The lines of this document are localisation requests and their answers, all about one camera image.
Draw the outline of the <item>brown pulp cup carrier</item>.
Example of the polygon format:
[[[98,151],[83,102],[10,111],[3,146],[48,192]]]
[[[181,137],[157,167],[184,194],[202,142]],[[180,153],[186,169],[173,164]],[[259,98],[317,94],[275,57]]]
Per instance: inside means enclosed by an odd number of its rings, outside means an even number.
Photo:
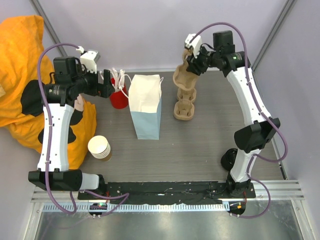
[[[191,56],[192,51],[185,49],[182,53],[182,64],[178,65],[173,74],[173,83],[184,91],[191,91],[195,88],[198,75],[188,72],[187,68],[189,66],[187,62],[187,57]]]

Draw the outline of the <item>light blue paper bag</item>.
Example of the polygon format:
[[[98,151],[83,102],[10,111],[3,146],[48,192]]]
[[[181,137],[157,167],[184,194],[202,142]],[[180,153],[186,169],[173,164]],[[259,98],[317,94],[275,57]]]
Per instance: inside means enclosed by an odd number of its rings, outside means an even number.
[[[137,139],[159,140],[163,78],[158,74],[136,74],[129,81],[125,97]]]

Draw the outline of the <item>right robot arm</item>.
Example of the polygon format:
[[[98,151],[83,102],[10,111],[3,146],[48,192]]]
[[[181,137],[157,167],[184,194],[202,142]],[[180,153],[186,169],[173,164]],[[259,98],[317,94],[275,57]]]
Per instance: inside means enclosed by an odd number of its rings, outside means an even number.
[[[244,127],[234,133],[236,148],[229,149],[221,158],[221,165],[228,171],[225,190],[233,198],[242,196],[249,189],[252,166],[281,123],[266,110],[256,87],[250,62],[244,51],[236,51],[230,30],[213,34],[213,46],[200,36],[189,34],[184,47],[191,51],[187,57],[187,71],[201,75],[208,68],[217,68],[227,78],[240,104]]]

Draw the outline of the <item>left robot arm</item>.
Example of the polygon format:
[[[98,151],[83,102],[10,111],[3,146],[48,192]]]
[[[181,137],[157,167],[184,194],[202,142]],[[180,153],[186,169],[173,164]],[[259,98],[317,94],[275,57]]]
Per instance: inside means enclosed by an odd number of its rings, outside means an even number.
[[[84,53],[80,58],[67,56],[53,60],[54,83],[43,87],[48,105],[43,107],[41,157],[37,169],[28,173],[29,182],[42,190],[78,191],[81,200],[85,190],[97,200],[106,195],[107,185],[102,175],[71,170],[68,160],[69,127],[78,95],[108,98],[115,91],[109,70],[103,71],[103,82],[99,83],[98,59]]]

